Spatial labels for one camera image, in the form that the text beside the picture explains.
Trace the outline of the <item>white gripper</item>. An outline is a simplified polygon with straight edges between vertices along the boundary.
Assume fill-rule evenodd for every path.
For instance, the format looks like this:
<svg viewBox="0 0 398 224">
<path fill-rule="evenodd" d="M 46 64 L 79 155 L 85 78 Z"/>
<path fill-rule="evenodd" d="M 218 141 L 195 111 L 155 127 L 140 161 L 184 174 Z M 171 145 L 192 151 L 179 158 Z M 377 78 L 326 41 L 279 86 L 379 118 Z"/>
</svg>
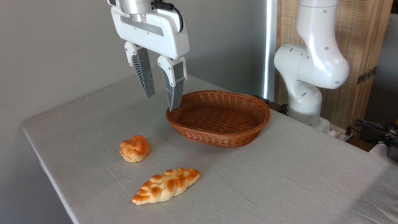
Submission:
<svg viewBox="0 0 398 224">
<path fill-rule="evenodd" d="M 136 22 L 122 13 L 120 8 L 112 6 L 111 15 L 116 32 L 127 41 L 124 45 L 127 60 L 135 69 L 145 96 L 155 95 L 148 55 L 148 50 L 151 50 L 161 54 L 158 65 L 162 68 L 169 111 L 178 108 L 183 96 L 183 83 L 187 80 L 185 58 L 182 56 L 190 50 L 186 28 L 179 33 L 178 14 L 159 9 L 147 14 L 146 22 Z"/>
</svg>

